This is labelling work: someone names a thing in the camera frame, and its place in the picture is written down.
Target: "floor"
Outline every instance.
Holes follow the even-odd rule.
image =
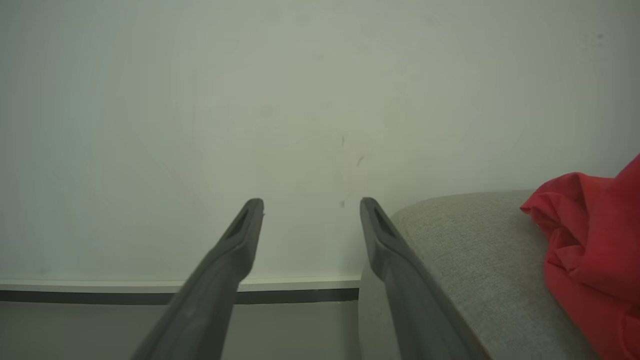
[[[0,359],[128,359],[164,309],[0,302]],[[358,302],[236,305],[222,358],[360,359]]]

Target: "white baseboard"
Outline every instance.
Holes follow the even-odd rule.
[[[0,279],[0,290],[60,293],[176,293],[184,281],[64,281]],[[238,291],[321,290],[360,287],[360,275],[247,278]]]

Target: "white wall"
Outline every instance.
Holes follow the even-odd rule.
[[[358,201],[613,176],[636,0],[7,1],[0,279],[179,281],[250,197],[252,274],[357,275]]]

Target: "red cloth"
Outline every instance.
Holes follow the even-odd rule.
[[[566,174],[520,208],[549,241],[551,294],[604,359],[640,359],[640,155],[614,179]]]

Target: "gray fabric cushion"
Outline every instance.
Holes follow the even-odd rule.
[[[519,210],[531,193],[440,197],[392,220],[494,359],[595,358],[545,286],[547,241]],[[399,359],[384,285],[368,264],[358,311],[363,359]]]

